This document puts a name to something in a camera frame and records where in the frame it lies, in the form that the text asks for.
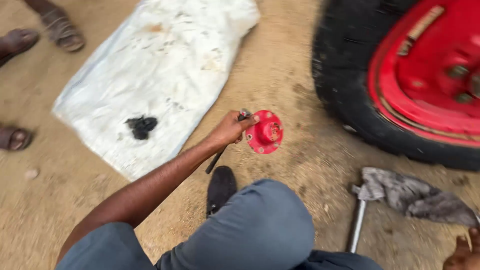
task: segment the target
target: grey trousers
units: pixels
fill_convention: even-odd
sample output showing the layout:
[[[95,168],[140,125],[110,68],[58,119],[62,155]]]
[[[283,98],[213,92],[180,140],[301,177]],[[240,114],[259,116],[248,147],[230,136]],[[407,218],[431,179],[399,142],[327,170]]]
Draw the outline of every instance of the grey trousers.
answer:
[[[160,270],[381,270],[371,259],[312,251],[312,217],[286,185],[262,179],[236,193]]]

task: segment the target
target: black metal rod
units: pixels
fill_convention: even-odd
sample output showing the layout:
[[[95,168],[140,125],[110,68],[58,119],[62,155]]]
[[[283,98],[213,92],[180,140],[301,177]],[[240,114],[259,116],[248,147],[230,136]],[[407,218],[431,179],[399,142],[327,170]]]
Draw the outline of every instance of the black metal rod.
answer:
[[[247,117],[246,117],[246,116],[243,116],[243,115],[240,115],[240,116],[239,116],[239,122],[242,121],[242,120],[244,120],[245,118],[247,118]],[[223,152],[225,151],[226,148],[227,148],[227,147],[223,148],[223,150],[222,150],[220,153],[217,153],[217,154],[213,157],[212,161],[210,162],[210,164],[208,165],[207,169],[205,170],[205,173],[206,173],[206,174],[210,174],[210,173],[212,172],[213,168],[214,168],[215,165],[216,165],[216,162],[217,162],[218,159],[222,156],[222,154],[223,154]]]

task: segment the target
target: foot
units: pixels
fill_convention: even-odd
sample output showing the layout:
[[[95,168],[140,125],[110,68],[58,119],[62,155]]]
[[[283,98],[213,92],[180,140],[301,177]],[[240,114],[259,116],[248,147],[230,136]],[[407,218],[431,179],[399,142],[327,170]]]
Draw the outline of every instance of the foot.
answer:
[[[33,47],[38,37],[37,31],[32,29],[14,29],[0,37],[0,66]]]
[[[22,128],[2,127],[0,128],[0,149],[22,150],[31,141],[31,133]]]
[[[215,169],[208,185],[206,216],[217,213],[237,192],[237,181],[232,169],[220,166]]]
[[[68,14],[60,7],[54,6],[51,11],[42,15],[42,23],[49,31],[50,40],[57,47],[67,52],[81,50],[85,39],[80,31],[73,26]]]

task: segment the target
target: sandy ground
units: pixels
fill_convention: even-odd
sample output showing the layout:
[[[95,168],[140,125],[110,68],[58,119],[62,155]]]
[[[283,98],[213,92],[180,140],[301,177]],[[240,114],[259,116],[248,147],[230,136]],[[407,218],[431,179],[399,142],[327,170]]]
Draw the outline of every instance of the sandy ground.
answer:
[[[136,0],[60,2],[88,39],[87,47],[66,54],[41,41],[0,69],[0,122],[35,131],[33,144],[18,153],[0,152],[0,261],[3,269],[52,269],[74,225],[95,205],[128,182],[75,133],[51,116],[55,98],[92,51],[132,11]],[[362,166],[413,174],[455,192],[472,206],[480,178],[396,157],[362,143],[328,118],[315,96],[310,74],[312,31],[318,0],[258,0],[262,13],[245,38],[231,77],[218,101],[186,147],[205,136],[229,110],[268,109],[283,121],[283,144],[271,155],[254,154],[245,143],[229,147],[219,165],[233,168],[240,186],[271,177],[293,190],[313,215],[316,247],[345,248],[355,199],[348,183],[359,182]],[[42,29],[21,1],[0,0],[0,34],[16,27]],[[188,178],[136,233],[155,261],[204,220],[206,164]],[[28,180],[24,174],[39,169]],[[380,204],[367,209],[359,253],[386,270],[439,269],[453,250],[460,226],[400,217]]]

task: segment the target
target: white sack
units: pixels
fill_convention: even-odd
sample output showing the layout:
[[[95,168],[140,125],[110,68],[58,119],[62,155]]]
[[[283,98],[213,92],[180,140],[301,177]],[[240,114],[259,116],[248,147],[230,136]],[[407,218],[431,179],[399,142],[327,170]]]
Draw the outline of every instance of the white sack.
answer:
[[[57,98],[53,113],[131,181],[167,162],[213,105],[254,0],[143,0]],[[156,117],[148,140],[124,122]]]

